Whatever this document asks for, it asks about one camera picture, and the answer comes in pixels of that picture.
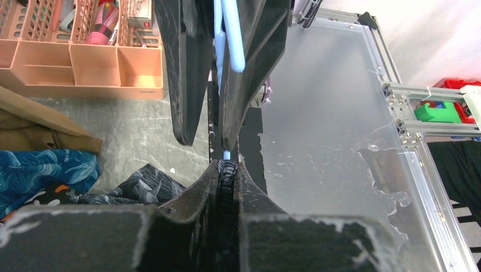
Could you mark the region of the light blue wire hanger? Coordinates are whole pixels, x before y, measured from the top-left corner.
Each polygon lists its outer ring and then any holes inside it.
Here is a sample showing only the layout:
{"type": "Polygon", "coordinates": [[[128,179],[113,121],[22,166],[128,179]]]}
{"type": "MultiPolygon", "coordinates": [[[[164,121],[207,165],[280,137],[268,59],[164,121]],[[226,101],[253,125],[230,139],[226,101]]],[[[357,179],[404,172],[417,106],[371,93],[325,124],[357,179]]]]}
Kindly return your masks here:
{"type": "Polygon", "coordinates": [[[246,67],[237,1],[216,0],[214,5],[214,46],[218,97],[226,93],[227,71],[241,73],[246,67]]]}

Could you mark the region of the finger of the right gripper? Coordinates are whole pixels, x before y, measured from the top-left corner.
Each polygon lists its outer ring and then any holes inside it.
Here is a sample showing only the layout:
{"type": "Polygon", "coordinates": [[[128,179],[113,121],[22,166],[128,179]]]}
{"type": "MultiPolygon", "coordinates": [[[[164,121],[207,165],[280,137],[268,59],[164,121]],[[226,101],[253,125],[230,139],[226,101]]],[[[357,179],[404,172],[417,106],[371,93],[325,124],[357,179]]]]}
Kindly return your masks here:
{"type": "Polygon", "coordinates": [[[226,93],[220,99],[222,147],[232,150],[248,107],[285,51],[290,1],[237,1],[246,67],[227,71],[226,93]]]}
{"type": "Polygon", "coordinates": [[[191,146],[200,121],[211,70],[213,1],[154,1],[166,58],[172,129],[191,146]]]}

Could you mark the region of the dark leaf print shorts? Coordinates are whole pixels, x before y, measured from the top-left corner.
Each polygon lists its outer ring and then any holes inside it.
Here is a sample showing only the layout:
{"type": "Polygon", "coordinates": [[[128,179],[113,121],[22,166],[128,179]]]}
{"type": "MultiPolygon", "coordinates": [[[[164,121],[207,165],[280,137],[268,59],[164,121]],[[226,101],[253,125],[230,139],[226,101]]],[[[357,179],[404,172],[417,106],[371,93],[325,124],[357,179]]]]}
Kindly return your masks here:
{"type": "Polygon", "coordinates": [[[238,271],[237,173],[236,162],[216,160],[185,187],[147,164],[109,193],[71,201],[156,207],[138,271],[238,271]]]}

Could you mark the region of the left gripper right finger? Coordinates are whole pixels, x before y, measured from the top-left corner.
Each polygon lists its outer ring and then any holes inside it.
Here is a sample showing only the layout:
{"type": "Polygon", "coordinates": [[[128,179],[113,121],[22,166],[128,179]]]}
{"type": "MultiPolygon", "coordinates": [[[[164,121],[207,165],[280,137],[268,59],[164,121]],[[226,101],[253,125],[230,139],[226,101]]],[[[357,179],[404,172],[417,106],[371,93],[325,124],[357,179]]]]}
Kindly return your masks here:
{"type": "Polygon", "coordinates": [[[236,184],[241,271],[404,271],[382,223],[362,216],[288,214],[243,163],[236,184]]]}

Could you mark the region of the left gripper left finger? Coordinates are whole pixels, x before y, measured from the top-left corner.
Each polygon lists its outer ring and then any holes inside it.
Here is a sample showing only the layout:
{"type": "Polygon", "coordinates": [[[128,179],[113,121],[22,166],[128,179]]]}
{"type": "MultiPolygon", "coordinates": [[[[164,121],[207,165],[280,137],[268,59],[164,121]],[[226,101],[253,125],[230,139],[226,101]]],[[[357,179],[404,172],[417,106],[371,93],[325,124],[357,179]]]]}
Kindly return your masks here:
{"type": "Polygon", "coordinates": [[[1,228],[2,271],[214,271],[218,163],[157,205],[26,206],[1,228]]]}

